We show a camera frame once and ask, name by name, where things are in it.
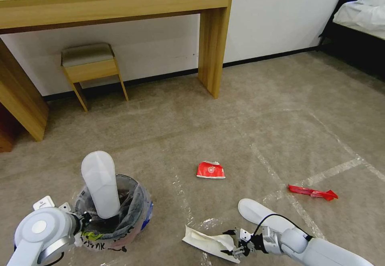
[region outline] trash can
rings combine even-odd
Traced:
[[[120,201],[117,215],[102,219],[97,215],[91,194],[85,186],[77,197],[75,212],[88,212],[92,221],[81,233],[83,246],[95,250],[126,252],[125,245],[147,225],[152,217],[152,201],[146,188],[126,175],[116,175]]]

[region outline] wooden console table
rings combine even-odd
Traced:
[[[0,34],[201,14],[198,78],[216,99],[232,0],[0,0]],[[37,140],[48,105],[0,40],[0,103]]]

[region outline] red wrapper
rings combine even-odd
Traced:
[[[203,161],[198,165],[197,177],[209,179],[224,179],[225,171],[218,162]]]
[[[288,189],[290,192],[293,192],[293,193],[309,195],[310,197],[324,198],[326,201],[338,199],[337,194],[335,194],[332,190],[329,190],[327,192],[322,192],[314,189],[297,187],[293,185],[288,185]]]

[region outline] bed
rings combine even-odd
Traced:
[[[320,37],[319,50],[385,76],[385,0],[339,0]]]

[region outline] baseboard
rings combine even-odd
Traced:
[[[248,58],[245,60],[238,60],[234,62],[227,62],[223,64],[224,68],[227,67],[232,67],[232,66],[237,66],[241,64],[247,64],[251,62],[259,62],[262,60],[269,60],[273,58],[279,58],[283,56],[290,56],[293,54],[298,54],[302,52],[311,52],[316,50],[317,47],[309,47],[309,48],[303,48],[299,50],[292,50],[288,52],[282,52],[278,54],[271,54],[267,56],[260,56],[256,58]],[[155,81],[161,81],[169,78],[175,78],[175,77],[180,77],[180,76],[187,76],[187,75],[192,75],[196,74],[198,72],[198,69],[189,69],[189,70],[183,70],[183,71],[178,71],[178,72],[173,72],[173,73],[168,73],[168,74],[163,74],[163,75],[157,75],[157,76],[152,76],[152,77],[146,77],[146,78],[140,78],[140,79],[135,79],[135,80],[130,80],[130,81],[125,81],[124,85],[125,86],[132,86],[132,85],[139,85],[143,83],[148,83],[148,82],[155,82]],[[86,95],[97,95],[100,92],[103,93],[108,93],[108,92],[114,92],[114,91],[121,91],[121,86],[120,83],[113,83],[113,84],[108,84],[108,85],[102,85],[102,86],[97,86],[97,87],[92,87],[92,88],[86,88],[83,91],[85,92]],[[68,97],[72,97],[74,94],[73,91],[69,92],[63,92],[63,93],[58,93],[58,94],[53,94],[53,95],[47,95],[44,96],[43,99],[45,101],[53,101],[53,100],[58,100],[58,99],[64,99]]]

